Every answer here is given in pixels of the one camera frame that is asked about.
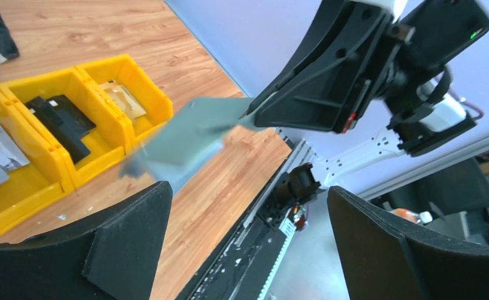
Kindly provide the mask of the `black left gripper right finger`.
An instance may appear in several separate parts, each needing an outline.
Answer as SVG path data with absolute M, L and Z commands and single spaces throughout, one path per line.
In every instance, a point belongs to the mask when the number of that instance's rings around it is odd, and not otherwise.
M 328 212 L 351 299 L 489 299 L 489 246 L 433 231 L 339 186 Z

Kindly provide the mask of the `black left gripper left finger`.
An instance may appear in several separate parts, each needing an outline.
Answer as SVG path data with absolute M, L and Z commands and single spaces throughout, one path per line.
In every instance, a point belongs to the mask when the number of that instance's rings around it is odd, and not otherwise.
M 172 199 L 159 181 L 63 227 L 0 244 L 0 299 L 148 299 Z

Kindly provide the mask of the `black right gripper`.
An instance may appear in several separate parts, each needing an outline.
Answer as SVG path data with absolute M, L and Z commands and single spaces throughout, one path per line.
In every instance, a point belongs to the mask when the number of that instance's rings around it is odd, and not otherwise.
M 401 41 L 392 13 L 359 1 L 322 1 L 282 71 L 250 104 L 258 128 L 347 132 L 394 90 Z

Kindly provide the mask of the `green leather card holder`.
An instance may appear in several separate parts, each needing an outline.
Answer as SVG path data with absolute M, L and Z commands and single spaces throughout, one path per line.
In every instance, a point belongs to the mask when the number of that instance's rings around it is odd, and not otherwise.
M 251 97 L 197 97 L 127 158 L 119 176 L 149 174 L 166 181 L 173 194 L 223 148 L 223 138 L 236 126 L 258 131 L 247 110 Z

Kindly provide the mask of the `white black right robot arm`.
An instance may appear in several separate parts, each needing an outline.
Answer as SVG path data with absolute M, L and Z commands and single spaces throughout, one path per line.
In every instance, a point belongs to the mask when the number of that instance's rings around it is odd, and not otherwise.
M 344 134 L 374 100 L 389 123 L 361 144 L 308 163 L 303 173 L 330 187 L 346 174 L 402 155 L 418 157 L 475 127 L 449 90 L 448 63 L 489 31 L 479 1 L 322 1 L 282 71 L 251 102 L 257 128 Z

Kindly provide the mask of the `black cards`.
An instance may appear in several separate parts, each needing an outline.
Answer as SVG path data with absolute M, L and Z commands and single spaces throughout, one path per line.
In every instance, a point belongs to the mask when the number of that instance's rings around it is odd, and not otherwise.
M 37 96 L 25 106 L 68 151 L 73 163 L 91 154 L 82 138 L 96 125 L 67 96 L 61 94 L 47 99 Z

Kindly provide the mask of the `gold beige cards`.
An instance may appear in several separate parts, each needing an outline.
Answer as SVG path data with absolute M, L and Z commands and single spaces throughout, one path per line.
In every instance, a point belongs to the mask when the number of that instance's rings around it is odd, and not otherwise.
M 130 120 L 135 121 L 137 118 L 146 115 L 145 109 L 124 85 L 117 81 L 108 81 L 100 84 L 99 87 L 104 90 Z

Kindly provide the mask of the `left yellow plastic bin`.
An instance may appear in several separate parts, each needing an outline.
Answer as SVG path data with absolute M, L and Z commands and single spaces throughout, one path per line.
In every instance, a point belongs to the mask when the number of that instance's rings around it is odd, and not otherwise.
M 0 185 L 0 236 L 33 214 L 71 194 L 62 156 L 0 91 L 0 125 L 29 159 L 26 166 L 9 171 Z

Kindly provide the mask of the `yellow plastic bin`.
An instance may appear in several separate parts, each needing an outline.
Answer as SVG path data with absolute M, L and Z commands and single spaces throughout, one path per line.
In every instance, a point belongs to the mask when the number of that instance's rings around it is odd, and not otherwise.
M 128 54 L 78 64 L 76 69 L 126 125 L 132 148 L 173 116 L 173 103 Z
M 0 185 L 0 236 L 33 214 L 71 194 L 62 156 L 0 91 L 0 125 L 29 159 L 26 166 L 9 171 Z
M 61 156 L 77 188 L 132 149 L 126 118 L 74 67 L 2 82 L 0 91 Z

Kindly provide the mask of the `middle yellow plastic bin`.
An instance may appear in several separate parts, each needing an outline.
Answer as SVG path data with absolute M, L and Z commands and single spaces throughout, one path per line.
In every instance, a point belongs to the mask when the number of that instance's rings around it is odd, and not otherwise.
M 126 118 L 74 67 L 2 82 L 0 91 L 61 156 L 77 188 L 132 149 Z

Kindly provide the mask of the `right yellow plastic bin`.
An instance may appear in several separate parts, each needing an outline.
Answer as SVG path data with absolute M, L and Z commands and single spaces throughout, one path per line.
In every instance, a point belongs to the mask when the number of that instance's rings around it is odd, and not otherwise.
M 173 116 L 173 103 L 128 54 L 78 64 L 76 69 L 126 125 L 132 148 Z

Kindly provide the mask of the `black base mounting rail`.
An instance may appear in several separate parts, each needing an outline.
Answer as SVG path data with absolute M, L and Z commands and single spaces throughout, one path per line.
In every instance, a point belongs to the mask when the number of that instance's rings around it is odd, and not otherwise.
M 281 260 L 320 185 L 302 139 L 179 293 L 178 299 L 266 299 Z

